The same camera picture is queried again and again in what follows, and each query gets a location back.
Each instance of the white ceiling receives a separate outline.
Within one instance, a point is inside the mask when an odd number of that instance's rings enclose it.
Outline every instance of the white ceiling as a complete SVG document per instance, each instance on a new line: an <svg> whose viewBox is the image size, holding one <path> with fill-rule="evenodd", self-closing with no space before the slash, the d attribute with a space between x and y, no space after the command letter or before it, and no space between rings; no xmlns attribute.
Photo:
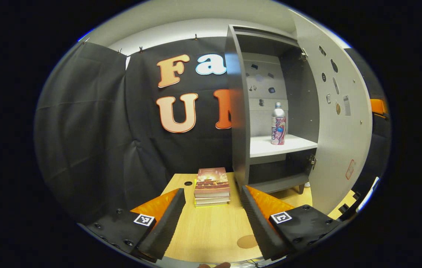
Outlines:
<svg viewBox="0 0 422 268"><path fill-rule="evenodd" d="M288 7L272 0L150 0L111 18L87 38L108 47L151 27L207 18L245 20L295 32Z"/></svg>

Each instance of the cabinet door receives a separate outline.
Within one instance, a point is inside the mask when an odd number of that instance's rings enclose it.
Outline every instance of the cabinet door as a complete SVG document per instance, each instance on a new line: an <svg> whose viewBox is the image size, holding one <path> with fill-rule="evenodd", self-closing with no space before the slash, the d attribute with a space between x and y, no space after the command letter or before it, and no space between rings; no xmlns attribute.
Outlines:
<svg viewBox="0 0 422 268"><path fill-rule="evenodd" d="M319 99L317 163L308 177L313 207L329 214L352 188L366 161L372 131L370 97L344 49L313 22L290 12Z"/></svg>
<svg viewBox="0 0 422 268"><path fill-rule="evenodd" d="M228 86L231 101L231 130L233 133L233 169L239 187L246 185L249 178L249 101L244 71L244 61L233 26L228 28L225 47L228 72Z"/></svg>

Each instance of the light wood tabletop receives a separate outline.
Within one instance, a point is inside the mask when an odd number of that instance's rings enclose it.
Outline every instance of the light wood tabletop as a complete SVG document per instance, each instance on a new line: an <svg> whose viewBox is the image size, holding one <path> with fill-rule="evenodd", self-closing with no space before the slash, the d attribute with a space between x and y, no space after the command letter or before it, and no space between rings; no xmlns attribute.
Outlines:
<svg viewBox="0 0 422 268"><path fill-rule="evenodd" d="M186 204L165 256L181 261L221 263L245 261L262 256L258 246L240 248L237 241L253 235L239 200L234 173L227 173L230 202L219 207L194 207L196 174L175 174L162 195L184 188Z"/></svg>

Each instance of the hand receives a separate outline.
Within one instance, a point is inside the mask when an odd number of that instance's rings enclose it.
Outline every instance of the hand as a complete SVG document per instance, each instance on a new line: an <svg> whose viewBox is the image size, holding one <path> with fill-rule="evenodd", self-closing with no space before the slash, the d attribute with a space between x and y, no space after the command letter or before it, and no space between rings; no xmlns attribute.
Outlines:
<svg viewBox="0 0 422 268"><path fill-rule="evenodd" d="M219 264L218 266L216 266L214 268L230 268L230 267L231 267L231 263L223 262L223 263ZM201 265L199 265L198 268L211 268L211 267L207 264L201 264Z"/></svg>

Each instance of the stack of books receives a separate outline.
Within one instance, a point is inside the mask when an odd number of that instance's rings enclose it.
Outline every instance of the stack of books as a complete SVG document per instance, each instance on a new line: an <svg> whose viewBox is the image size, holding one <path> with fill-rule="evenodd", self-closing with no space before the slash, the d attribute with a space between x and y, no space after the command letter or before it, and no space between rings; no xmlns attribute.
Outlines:
<svg viewBox="0 0 422 268"><path fill-rule="evenodd" d="M196 207L214 207L229 203L230 187L226 169L200 168L194 183L194 204Z"/></svg>

